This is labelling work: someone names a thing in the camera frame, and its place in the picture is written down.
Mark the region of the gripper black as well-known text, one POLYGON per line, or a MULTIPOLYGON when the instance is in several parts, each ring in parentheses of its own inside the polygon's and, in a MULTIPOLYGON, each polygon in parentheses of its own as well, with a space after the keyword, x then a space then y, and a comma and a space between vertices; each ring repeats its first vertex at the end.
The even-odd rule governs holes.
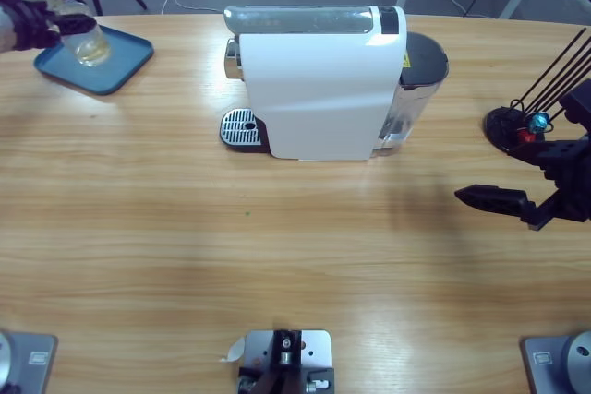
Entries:
POLYGON ((556 191, 539 206, 524 190, 492 185, 470 185, 454 192, 467 206, 481 211, 511 216, 533 231, 552 219, 585 222, 590 219, 590 138, 535 141, 508 151, 525 163, 555 163, 543 169, 544 177, 556 191))
POLYGON ((86 34, 96 25, 95 18, 85 14, 54 14, 44 1, 1 0, 2 51, 50 48, 59 43, 59 34, 86 34), (52 25, 59 33, 51 29, 52 25))

